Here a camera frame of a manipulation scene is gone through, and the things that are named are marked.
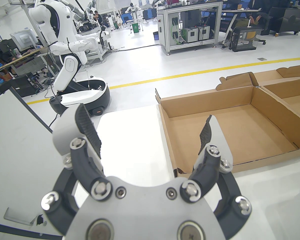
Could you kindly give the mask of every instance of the open cardboard box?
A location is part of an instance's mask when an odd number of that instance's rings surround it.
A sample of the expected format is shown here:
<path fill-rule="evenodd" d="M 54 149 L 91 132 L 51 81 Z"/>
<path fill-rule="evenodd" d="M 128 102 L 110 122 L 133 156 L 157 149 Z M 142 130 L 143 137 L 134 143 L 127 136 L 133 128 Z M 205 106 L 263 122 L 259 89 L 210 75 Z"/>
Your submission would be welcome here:
<path fill-rule="evenodd" d="M 228 142 L 234 172 L 300 156 L 300 117 L 262 88 L 250 85 L 162 99 L 156 91 L 156 98 L 175 176 L 192 172 L 199 134 L 210 114 Z"/>
<path fill-rule="evenodd" d="M 276 70 L 263 72 L 247 72 L 237 75 L 220 78 L 221 84 L 216 87 L 216 90 L 231 89 L 253 85 L 255 87 L 269 85 L 283 81 L 293 81 L 300 79 L 300 65 L 289 68 L 281 67 Z"/>
<path fill-rule="evenodd" d="M 280 98 L 300 116 L 300 79 L 270 83 L 261 88 L 268 91 L 275 98 Z"/>

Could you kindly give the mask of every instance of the aluminum frame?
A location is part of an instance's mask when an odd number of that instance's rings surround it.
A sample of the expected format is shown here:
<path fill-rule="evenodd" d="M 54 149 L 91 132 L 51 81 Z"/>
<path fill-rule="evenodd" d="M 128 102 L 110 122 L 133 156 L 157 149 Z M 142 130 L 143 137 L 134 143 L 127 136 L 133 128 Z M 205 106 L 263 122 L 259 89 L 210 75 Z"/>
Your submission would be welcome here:
<path fill-rule="evenodd" d="M 165 38 L 165 45 L 163 45 L 163 46 L 165 47 L 167 54 L 169 55 L 169 52 L 171 50 L 182 49 L 182 48 L 196 47 L 196 46 L 207 45 L 207 44 L 213 44 L 216 46 L 218 44 L 218 38 L 219 38 L 219 29 L 220 29 L 221 15 L 222 15 L 222 5 L 223 5 L 222 1 L 217 1 L 217 2 L 208 2 L 208 3 L 201 3 L 201 4 L 194 4 L 194 5 L 182 6 L 182 7 L 176 7 L 176 8 L 158 10 L 158 15 L 163 15 L 164 38 Z M 215 30 L 217 30 L 214 32 L 213 39 L 201 40 L 198 42 L 186 43 L 186 44 L 182 44 L 182 45 L 170 45 L 168 14 L 180 13 L 180 12 L 184 12 L 184 11 L 197 10 L 197 9 L 208 9 L 208 8 L 212 8 L 212 7 L 217 7 L 217 9 L 213 10 L 213 12 L 216 12 Z"/>

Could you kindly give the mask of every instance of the green trash bin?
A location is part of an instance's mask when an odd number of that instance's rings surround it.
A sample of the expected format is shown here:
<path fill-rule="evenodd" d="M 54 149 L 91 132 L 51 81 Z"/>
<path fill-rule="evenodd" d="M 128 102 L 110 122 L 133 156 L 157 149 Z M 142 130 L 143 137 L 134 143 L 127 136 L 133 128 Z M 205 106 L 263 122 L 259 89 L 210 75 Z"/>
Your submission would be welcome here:
<path fill-rule="evenodd" d="M 133 33 L 139 33 L 139 25 L 138 23 L 132 24 Z"/>

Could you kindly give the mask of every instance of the metal frame cart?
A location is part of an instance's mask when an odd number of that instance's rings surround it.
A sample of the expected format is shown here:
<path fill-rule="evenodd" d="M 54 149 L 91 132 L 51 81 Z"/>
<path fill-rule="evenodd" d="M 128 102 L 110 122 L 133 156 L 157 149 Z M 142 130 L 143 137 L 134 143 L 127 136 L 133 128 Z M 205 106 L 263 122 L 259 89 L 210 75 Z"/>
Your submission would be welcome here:
<path fill-rule="evenodd" d="M 219 37 L 219 27 L 220 27 L 220 21 L 221 21 L 221 12 L 222 12 L 222 1 L 218 2 L 207 2 L 207 3 L 201 3 L 201 4 L 194 4 L 194 5 L 187 5 L 182 7 L 176 7 L 176 8 L 167 8 L 167 9 L 161 9 L 158 10 L 158 30 L 159 30 L 159 37 L 160 43 L 164 46 L 167 56 L 169 56 L 171 50 L 181 49 L 181 48 L 188 48 L 188 47 L 195 47 L 195 46 L 201 46 L 201 45 L 207 45 L 207 44 L 213 44 L 217 45 L 218 43 L 218 37 Z M 185 11 L 192 11 L 192 10 L 201 10 L 201 11 L 209 11 L 209 12 L 216 12 L 216 18 L 215 18 L 215 30 L 213 39 L 207 39 L 207 40 L 200 40 L 197 42 L 191 42 L 191 43 L 183 43 L 183 44 L 175 44 L 173 42 L 173 37 L 171 35 L 173 18 L 175 15 L 181 12 Z"/>

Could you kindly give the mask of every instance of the yellow floor line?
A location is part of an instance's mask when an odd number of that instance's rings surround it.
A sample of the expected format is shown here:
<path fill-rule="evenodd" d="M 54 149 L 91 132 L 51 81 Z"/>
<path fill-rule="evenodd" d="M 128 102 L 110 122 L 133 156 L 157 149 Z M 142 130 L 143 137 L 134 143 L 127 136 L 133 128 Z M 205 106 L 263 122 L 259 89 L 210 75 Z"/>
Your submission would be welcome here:
<path fill-rule="evenodd" d="M 139 85 L 139 84 L 145 84 L 145 83 L 150 83 L 150 82 L 155 82 L 155 81 L 163 81 L 163 80 L 187 77 L 187 76 L 198 75 L 198 74 L 203 74 L 203 73 L 210 73 L 210 72 L 215 72 L 215 71 L 225 71 L 225 70 L 232 70 L 232 69 L 238 69 L 238 68 L 244 68 L 244 67 L 252 67 L 252 66 L 258 66 L 258 65 L 289 62 L 289 61 L 300 61 L 300 57 L 284 58 L 284 59 L 269 60 L 269 61 L 255 62 L 255 63 L 247 63 L 247 64 L 242 64 L 242 65 L 219 67 L 219 68 L 207 69 L 207 70 L 202 70 L 202 71 L 183 73 L 183 74 L 161 77 L 161 78 L 156 78 L 156 79 L 151 79 L 151 80 L 137 81 L 137 82 L 132 82 L 132 83 L 111 86 L 111 87 L 109 87 L 109 89 L 118 89 L 118 88 L 129 87 L 129 86 L 134 86 L 134 85 Z M 27 104 L 30 105 L 30 104 L 41 103 L 41 102 L 46 102 L 46 101 L 49 101 L 49 98 L 38 100 L 38 101 L 28 102 Z"/>

